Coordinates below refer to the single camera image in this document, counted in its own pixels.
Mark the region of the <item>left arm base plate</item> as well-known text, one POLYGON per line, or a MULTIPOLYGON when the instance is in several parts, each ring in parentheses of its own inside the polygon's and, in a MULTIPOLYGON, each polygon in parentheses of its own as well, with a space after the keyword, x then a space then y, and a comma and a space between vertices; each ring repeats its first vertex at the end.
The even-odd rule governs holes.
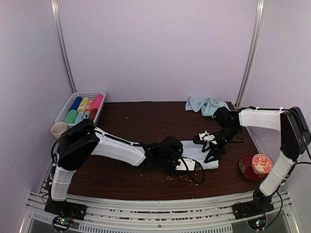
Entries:
POLYGON ((86 206, 66 201, 52 201, 45 205, 45 212, 74 220, 84 220, 86 206))

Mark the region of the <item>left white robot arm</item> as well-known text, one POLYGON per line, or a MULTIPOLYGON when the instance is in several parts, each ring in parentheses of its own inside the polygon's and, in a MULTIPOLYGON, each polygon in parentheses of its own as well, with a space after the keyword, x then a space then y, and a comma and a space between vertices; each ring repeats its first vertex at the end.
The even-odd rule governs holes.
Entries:
POLYGON ((95 127, 90 120, 81 121, 62 133, 51 148, 55 165, 49 191, 51 208, 60 216, 70 211, 66 199, 71 179, 91 155, 108 157, 132 166, 152 164, 176 173, 188 168, 182 152, 182 144, 176 140, 171 141, 170 145, 165 142, 131 142, 95 127))

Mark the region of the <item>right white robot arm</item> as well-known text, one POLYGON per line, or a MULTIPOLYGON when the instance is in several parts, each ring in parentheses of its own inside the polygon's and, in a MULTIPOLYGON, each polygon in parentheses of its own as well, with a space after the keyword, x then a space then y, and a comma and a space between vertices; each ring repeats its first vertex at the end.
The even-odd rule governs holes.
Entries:
POLYGON ((272 170, 254 191, 250 202, 233 205, 237 213, 243 210, 260 214, 273 209, 271 199, 287 181, 298 160, 304 153, 309 153, 311 131, 300 107, 259 108, 244 107, 228 110, 221 107, 213 115, 221 126, 218 133, 200 133, 199 141, 203 151, 207 152, 205 163, 222 159, 226 145, 242 128, 255 129, 261 134, 255 137, 261 152, 273 152, 272 170))

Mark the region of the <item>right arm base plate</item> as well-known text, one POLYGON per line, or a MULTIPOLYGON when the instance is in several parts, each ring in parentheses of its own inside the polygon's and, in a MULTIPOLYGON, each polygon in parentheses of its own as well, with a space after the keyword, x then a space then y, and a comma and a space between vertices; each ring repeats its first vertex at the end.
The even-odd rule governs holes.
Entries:
POLYGON ((263 208, 256 207, 253 201, 237 202, 232 205, 233 214, 236 220, 243 218, 250 218, 258 215, 263 215, 267 212, 273 211, 275 208, 273 204, 269 203, 263 208))

